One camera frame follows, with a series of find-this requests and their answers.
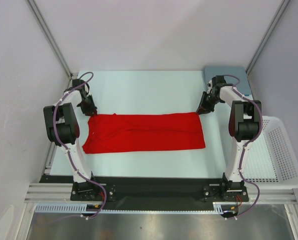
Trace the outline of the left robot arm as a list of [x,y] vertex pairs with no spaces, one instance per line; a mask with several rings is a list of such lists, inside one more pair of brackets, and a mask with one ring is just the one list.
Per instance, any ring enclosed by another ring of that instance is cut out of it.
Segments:
[[92,96],[84,90],[67,90],[54,105],[43,108],[47,137],[66,156],[73,175],[72,201],[92,201],[99,195],[99,187],[87,165],[79,143],[80,129],[74,110],[81,108],[83,114],[92,117],[96,107]]

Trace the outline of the red t shirt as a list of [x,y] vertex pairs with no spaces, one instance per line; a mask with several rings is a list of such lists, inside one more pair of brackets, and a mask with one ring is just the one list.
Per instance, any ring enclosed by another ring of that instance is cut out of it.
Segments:
[[99,114],[88,121],[86,154],[204,149],[200,118],[194,112],[172,114]]

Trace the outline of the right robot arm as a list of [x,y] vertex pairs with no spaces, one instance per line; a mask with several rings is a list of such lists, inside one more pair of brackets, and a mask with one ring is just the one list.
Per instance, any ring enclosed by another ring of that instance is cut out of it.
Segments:
[[232,137],[232,149],[218,195],[230,201],[243,192],[244,184],[247,182],[243,176],[244,166],[252,143],[263,129],[262,103],[259,100],[248,99],[235,86],[221,84],[208,86],[208,90],[202,94],[196,113],[211,113],[220,102],[231,107],[228,132]]

